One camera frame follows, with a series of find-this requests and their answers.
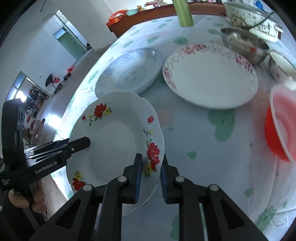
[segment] green bottle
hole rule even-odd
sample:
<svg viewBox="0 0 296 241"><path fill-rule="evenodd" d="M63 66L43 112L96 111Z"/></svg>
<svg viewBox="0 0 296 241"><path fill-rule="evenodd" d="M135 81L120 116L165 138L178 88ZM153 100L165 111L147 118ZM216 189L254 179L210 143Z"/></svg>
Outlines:
<svg viewBox="0 0 296 241"><path fill-rule="evenodd" d="M173 0L181 27L192 27L193 19L187 0Z"/></svg>

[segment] doorway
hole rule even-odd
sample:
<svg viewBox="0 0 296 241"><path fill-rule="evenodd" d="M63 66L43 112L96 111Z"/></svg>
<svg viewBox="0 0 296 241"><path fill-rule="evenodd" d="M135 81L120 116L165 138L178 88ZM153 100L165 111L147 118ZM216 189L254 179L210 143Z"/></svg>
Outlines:
<svg viewBox="0 0 296 241"><path fill-rule="evenodd" d="M54 34L60 44L76 59L79 60L86 53L86 49L77 41L65 27Z"/></svg>

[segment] red plastic bowl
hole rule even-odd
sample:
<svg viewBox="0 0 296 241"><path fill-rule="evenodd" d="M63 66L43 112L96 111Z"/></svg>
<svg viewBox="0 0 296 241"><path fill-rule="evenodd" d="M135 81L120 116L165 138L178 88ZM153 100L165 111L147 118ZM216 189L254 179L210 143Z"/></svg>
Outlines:
<svg viewBox="0 0 296 241"><path fill-rule="evenodd" d="M277 85L271 90L265 136L275 155L296 162L296 92L285 86Z"/></svg>

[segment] stainless steel bowl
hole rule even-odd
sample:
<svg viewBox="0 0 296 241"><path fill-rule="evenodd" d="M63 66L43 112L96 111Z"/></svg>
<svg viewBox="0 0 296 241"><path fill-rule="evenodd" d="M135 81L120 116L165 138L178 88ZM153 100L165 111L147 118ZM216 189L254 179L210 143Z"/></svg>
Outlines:
<svg viewBox="0 0 296 241"><path fill-rule="evenodd" d="M243 55L251 64L260 64L269 54L267 43L258 36L241 28L222 28L224 46Z"/></svg>

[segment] green door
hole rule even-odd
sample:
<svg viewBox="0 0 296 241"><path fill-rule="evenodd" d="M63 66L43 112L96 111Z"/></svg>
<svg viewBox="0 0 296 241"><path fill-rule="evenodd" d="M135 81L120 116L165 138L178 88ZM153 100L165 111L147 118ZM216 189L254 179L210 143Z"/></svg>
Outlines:
<svg viewBox="0 0 296 241"><path fill-rule="evenodd" d="M86 52L69 32L65 32L58 38L58 41L76 60L79 60Z"/></svg>

